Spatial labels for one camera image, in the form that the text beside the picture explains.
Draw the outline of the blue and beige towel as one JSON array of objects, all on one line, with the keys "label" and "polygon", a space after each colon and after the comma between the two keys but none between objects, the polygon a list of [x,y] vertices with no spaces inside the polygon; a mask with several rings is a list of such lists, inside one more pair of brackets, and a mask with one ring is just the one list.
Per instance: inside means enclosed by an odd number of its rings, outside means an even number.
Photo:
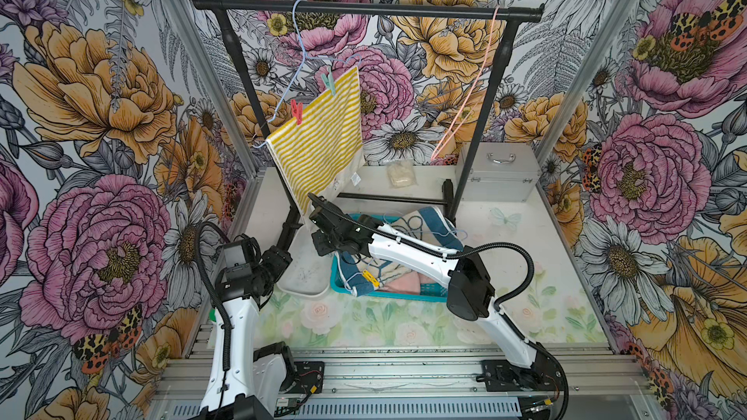
[{"label": "blue and beige towel", "polygon": [[[426,206],[401,217],[373,216],[375,231],[371,256],[337,253],[333,260],[333,286],[352,297],[383,297],[444,301],[454,254],[464,250],[464,231],[455,229],[437,207]],[[375,289],[361,274],[371,272],[380,282]],[[421,282],[420,295],[389,294],[381,288],[405,273],[416,272]]]}]

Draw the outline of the pink towel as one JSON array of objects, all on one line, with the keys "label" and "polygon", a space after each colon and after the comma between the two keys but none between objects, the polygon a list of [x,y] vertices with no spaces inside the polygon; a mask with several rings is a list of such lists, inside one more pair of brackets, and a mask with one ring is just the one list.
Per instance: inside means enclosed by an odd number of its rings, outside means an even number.
[{"label": "pink towel", "polygon": [[401,294],[401,295],[420,295],[421,294],[421,282],[419,274],[416,272],[405,273],[393,280],[388,281],[382,288],[381,291],[389,294]]}]

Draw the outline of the black clothes rack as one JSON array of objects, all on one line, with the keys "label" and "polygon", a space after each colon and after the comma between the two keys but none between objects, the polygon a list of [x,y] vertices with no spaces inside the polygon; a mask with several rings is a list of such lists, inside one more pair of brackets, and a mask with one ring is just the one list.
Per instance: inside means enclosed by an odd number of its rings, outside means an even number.
[{"label": "black clothes rack", "polygon": [[[231,24],[229,10],[252,11],[252,12],[290,12],[294,4],[290,1],[274,0],[192,0],[192,4],[198,10],[210,11],[216,17],[221,30],[224,46],[228,52],[237,75],[247,91],[250,105],[255,116],[261,123],[264,136],[270,135],[268,120],[260,107],[253,83],[248,73],[246,59],[240,40]],[[344,194],[349,200],[388,201],[400,203],[431,204],[445,207],[445,215],[451,221],[456,219],[456,213],[465,193],[470,173],[476,155],[478,153],[482,134],[486,128],[487,119],[495,102],[495,95],[502,82],[508,64],[510,63],[514,43],[519,27],[524,23],[540,23],[544,16],[546,6],[544,4],[536,7],[509,7],[492,8],[465,8],[456,6],[433,6],[433,5],[409,5],[409,4],[381,4],[381,3],[345,3],[345,2],[319,2],[301,1],[297,9],[303,13],[319,13],[325,15],[362,15],[362,16],[391,16],[429,19],[499,19],[506,23],[500,44],[492,53],[493,63],[488,79],[486,96],[480,109],[480,116],[469,144],[468,152],[460,159],[463,162],[461,173],[457,177],[457,183],[447,180],[443,182],[441,199],[437,198],[399,198],[398,196],[381,196],[380,194]]]}]

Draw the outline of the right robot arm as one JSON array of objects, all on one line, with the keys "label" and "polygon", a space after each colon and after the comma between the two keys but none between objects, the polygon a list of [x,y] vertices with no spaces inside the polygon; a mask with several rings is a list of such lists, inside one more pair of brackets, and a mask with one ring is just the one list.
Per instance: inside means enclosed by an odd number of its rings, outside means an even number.
[{"label": "right robot arm", "polygon": [[[312,241],[319,255],[335,252],[393,262],[432,279],[447,290],[447,309],[459,319],[478,324],[502,350],[508,363],[508,384],[521,390],[540,390],[547,385],[568,394],[561,363],[527,336],[504,308],[504,303],[526,290],[535,276],[535,262],[523,247],[492,242],[447,248],[411,237],[368,215],[354,219],[322,196],[310,194],[309,199],[313,205],[309,219],[317,227]],[[504,295],[496,294],[480,256],[494,249],[515,252],[526,265],[521,284]]]}]

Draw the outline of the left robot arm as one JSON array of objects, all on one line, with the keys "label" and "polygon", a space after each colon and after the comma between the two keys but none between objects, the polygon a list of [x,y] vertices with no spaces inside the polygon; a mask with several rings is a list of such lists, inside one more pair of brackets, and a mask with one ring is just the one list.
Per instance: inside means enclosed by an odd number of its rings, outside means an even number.
[{"label": "left robot arm", "polygon": [[261,307],[292,262],[275,246],[261,252],[257,240],[243,235],[223,250],[226,266],[211,279],[198,262],[200,279],[216,311],[217,336],[208,385],[198,419],[274,419],[279,395],[295,382],[297,371],[288,345],[257,348]]}]

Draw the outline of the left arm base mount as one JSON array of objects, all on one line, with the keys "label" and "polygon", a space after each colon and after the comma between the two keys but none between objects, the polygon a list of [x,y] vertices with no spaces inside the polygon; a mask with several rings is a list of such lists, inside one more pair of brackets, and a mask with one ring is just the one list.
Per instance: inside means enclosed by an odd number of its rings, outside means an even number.
[{"label": "left arm base mount", "polygon": [[287,387],[282,387],[283,395],[314,395],[323,392],[325,363],[321,361],[296,362],[295,376]]}]

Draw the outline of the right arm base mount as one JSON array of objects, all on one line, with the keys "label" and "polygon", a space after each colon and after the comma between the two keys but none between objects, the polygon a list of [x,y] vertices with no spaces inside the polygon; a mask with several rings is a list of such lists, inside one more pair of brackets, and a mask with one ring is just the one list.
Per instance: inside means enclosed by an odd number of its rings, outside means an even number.
[{"label": "right arm base mount", "polygon": [[476,377],[487,392],[550,392],[559,393],[566,381],[557,364],[540,357],[529,369],[506,360],[484,360],[482,372]]}]

